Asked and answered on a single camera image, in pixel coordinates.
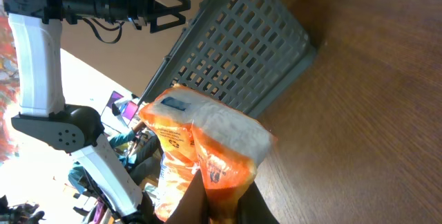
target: blue label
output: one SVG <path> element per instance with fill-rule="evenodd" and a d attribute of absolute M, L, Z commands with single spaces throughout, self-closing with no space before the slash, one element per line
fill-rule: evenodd
<path fill-rule="evenodd" d="M 189 107 L 191 104 L 179 101 L 177 99 L 174 99 L 172 97 L 167 97 L 163 101 L 161 101 L 161 104 L 165 104 L 166 106 L 173 107 L 174 109 L 185 111 L 187 107 Z"/>

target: plastic bag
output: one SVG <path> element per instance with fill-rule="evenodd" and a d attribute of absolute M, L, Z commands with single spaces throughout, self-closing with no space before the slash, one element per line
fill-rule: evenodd
<path fill-rule="evenodd" d="M 233 223 L 239 198 L 275 138 L 256 120 L 175 85 L 140 111 L 164 150 L 157 216 L 166 221 L 200 168 L 213 222 Z"/>

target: teal shirt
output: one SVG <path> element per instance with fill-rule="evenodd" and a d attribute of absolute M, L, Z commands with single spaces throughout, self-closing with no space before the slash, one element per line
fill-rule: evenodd
<path fill-rule="evenodd" d="M 112 149 L 115 149 L 116 147 L 131 141 L 134 137 L 135 133 L 133 132 L 133 130 L 130 130 L 128 133 L 121 133 L 113 136 L 109 139 L 110 147 L 112 147 Z M 133 164 L 135 162 L 135 159 L 137 158 L 136 154 L 128 159 L 125 156 L 118 155 L 117 153 L 115 155 L 118 157 L 118 160 L 123 164 L 123 166 L 126 166 L 127 164 Z M 83 167 L 78 162 L 74 162 L 73 168 L 69 171 L 68 179 L 70 184 L 74 186 L 80 194 L 83 194 L 85 190 L 85 188 L 79 184 L 81 177 L 84 175 L 85 174 Z"/>

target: seated person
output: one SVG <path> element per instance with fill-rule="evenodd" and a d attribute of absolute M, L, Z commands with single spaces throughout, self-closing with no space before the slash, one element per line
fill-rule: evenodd
<path fill-rule="evenodd" d="M 142 130 L 146 125 L 140 121 L 135 127 L 133 127 L 128 133 L 121 133 L 113 136 L 109 139 L 109 144 L 112 149 L 131 141 L 135 134 Z M 157 136 L 153 136 L 147 144 L 145 144 L 136 154 L 130 157 L 120 156 L 117 153 L 115 155 L 118 160 L 128 169 L 129 175 L 135 184 L 139 185 L 143 179 L 148 175 L 154 175 L 158 177 L 160 175 L 160 161 L 152 157 L 153 153 L 160 148 L 162 153 L 160 141 Z M 83 194 L 85 188 L 80 185 L 82 177 L 86 177 L 83 167 L 75 162 L 73 168 L 69 171 L 69 182 L 74 186 L 80 194 Z"/>

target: basket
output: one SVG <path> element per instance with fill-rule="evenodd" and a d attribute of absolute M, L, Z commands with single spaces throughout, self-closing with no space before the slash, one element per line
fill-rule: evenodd
<path fill-rule="evenodd" d="M 179 83 L 256 118 L 315 54 L 280 0 L 204 0 L 140 101 Z"/>

